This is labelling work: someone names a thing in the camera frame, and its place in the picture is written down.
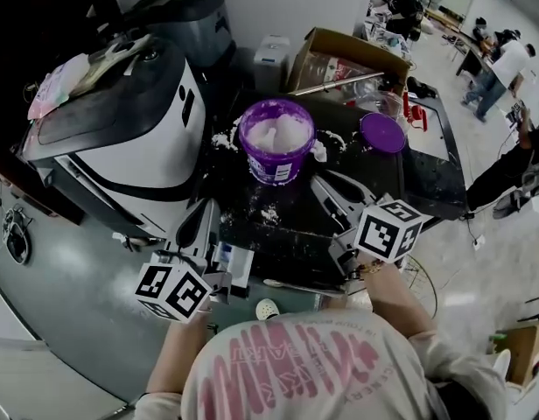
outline blue jeans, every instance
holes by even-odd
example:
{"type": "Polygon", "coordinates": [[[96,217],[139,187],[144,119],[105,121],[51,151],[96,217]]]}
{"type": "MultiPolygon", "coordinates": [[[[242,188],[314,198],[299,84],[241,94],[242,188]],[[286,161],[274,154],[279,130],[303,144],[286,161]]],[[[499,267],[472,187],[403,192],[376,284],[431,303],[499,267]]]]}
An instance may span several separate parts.
{"type": "Polygon", "coordinates": [[[476,115],[483,118],[505,92],[507,92],[507,88],[501,84],[495,73],[490,71],[481,76],[478,85],[465,95],[464,101],[467,104],[478,100],[480,97],[483,98],[476,111],[476,115]]]}

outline pink graphic print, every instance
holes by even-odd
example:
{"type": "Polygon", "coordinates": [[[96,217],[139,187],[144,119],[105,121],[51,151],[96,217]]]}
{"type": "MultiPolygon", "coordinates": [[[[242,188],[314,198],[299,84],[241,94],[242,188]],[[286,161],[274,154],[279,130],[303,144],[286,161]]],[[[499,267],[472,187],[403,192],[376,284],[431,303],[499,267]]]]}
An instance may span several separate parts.
{"type": "Polygon", "coordinates": [[[297,343],[305,348],[303,355],[280,322],[242,330],[242,344],[237,338],[231,339],[229,358],[215,356],[213,379],[207,377],[200,384],[199,406],[205,418],[224,419],[228,413],[232,420],[243,420],[245,411],[261,414],[272,410],[276,407],[276,390],[287,399],[313,398],[319,392],[315,380],[322,381],[326,391],[333,395],[336,387],[326,363],[337,373],[341,389],[346,389],[353,379],[363,384],[369,381],[368,370],[375,368],[379,355],[365,340],[359,341],[351,333],[346,338],[337,331],[326,333],[323,339],[313,326],[294,325],[294,333],[297,343]],[[327,344],[333,344],[336,350],[327,344]],[[324,363],[317,351],[324,355],[324,363]],[[317,369],[316,374],[312,374],[303,357],[317,369]],[[246,400],[242,399],[241,388],[246,400]]]}

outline cardboard box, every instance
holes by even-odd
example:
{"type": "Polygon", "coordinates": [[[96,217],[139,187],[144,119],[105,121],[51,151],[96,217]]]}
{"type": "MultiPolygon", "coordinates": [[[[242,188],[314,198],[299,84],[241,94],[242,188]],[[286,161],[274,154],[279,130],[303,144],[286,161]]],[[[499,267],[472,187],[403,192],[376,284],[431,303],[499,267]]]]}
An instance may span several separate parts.
{"type": "Polygon", "coordinates": [[[295,58],[287,83],[288,92],[298,89],[301,73],[308,52],[329,54],[344,60],[351,60],[377,72],[396,74],[399,78],[395,93],[402,96],[408,78],[410,64],[395,54],[365,40],[348,36],[325,28],[313,28],[306,35],[305,42],[295,58]]]}
{"type": "Polygon", "coordinates": [[[539,360],[539,322],[525,322],[504,333],[507,337],[497,342],[496,351],[508,348],[511,352],[507,380],[527,387],[532,381],[532,368],[539,360]]]}

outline metal rod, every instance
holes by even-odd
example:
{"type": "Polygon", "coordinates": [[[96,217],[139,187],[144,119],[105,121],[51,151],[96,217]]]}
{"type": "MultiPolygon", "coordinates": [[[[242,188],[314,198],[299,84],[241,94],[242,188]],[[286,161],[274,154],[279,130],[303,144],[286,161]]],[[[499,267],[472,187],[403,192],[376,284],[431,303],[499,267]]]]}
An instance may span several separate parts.
{"type": "Polygon", "coordinates": [[[351,84],[352,82],[359,82],[368,80],[370,78],[376,78],[377,76],[383,76],[384,72],[376,72],[376,73],[370,73],[370,74],[363,74],[362,76],[354,76],[353,78],[346,78],[344,80],[329,80],[327,82],[323,82],[322,84],[319,84],[314,87],[308,87],[308,88],[302,88],[300,90],[293,90],[289,93],[289,95],[308,95],[308,94],[316,94],[317,92],[322,92],[324,90],[329,90],[331,88],[339,88],[341,86],[345,86],[346,84],[351,84]]]}

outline man in white shirt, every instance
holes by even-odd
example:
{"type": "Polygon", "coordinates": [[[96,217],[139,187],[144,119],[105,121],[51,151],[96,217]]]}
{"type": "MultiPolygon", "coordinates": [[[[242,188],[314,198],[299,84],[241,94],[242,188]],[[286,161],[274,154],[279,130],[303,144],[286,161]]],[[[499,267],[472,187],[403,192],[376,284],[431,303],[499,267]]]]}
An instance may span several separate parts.
{"type": "Polygon", "coordinates": [[[511,40],[500,48],[503,55],[493,64],[474,90],[468,92],[462,105],[467,106],[473,101],[482,98],[478,109],[474,113],[483,123],[486,122],[487,111],[505,94],[508,86],[527,65],[530,58],[536,56],[532,44],[522,46],[518,40],[511,40]]]}

